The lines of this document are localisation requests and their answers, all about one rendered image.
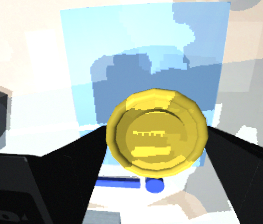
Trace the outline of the yellow round plate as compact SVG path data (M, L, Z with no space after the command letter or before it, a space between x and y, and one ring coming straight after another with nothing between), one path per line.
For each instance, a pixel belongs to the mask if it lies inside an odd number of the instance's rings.
M176 90L133 93L111 114L106 143L114 160L144 177L175 176L203 154L207 121L195 101Z

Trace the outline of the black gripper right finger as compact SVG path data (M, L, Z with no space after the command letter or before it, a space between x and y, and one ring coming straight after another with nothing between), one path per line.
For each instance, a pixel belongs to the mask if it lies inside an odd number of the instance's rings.
M207 126L205 150L240 224L263 224L263 147Z

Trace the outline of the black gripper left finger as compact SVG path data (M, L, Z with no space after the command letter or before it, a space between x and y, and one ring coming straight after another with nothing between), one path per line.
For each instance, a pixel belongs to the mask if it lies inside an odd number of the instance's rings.
M0 153L0 189L29 193L45 224L83 224L107 151L106 127L46 155Z

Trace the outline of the light blue square mat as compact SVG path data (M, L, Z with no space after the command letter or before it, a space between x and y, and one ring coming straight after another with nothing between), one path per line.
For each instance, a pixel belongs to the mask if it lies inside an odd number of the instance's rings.
M133 93L176 90L212 127L231 2L60 10L80 136L107 125Z

